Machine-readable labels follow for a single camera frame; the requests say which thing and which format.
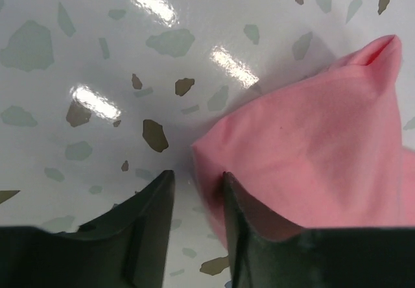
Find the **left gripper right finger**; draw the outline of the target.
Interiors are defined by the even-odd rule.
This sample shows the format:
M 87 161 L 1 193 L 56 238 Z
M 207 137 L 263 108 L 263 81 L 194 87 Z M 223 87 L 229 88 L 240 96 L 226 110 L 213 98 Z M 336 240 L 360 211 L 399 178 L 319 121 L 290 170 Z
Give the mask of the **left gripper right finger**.
M 413 287 L 413 228 L 302 228 L 222 177 L 233 287 Z

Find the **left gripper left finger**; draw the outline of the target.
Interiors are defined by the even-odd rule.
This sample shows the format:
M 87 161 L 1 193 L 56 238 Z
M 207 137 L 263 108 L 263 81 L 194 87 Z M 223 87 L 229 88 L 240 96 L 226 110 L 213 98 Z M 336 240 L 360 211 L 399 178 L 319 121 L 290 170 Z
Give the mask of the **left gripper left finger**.
M 162 287 L 175 176 L 149 185 L 73 233 L 1 228 L 2 287 Z

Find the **pink t shirt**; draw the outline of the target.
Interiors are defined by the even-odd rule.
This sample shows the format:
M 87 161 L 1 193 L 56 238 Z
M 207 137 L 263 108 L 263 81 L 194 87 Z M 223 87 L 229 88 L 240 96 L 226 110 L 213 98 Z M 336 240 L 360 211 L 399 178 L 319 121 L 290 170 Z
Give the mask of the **pink t shirt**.
M 325 71 L 259 97 L 193 143 L 209 223 L 226 243 L 221 178 L 278 214 L 247 206 L 263 235 L 297 226 L 414 225 L 414 151 L 402 144 L 396 80 L 402 44 L 380 37 Z

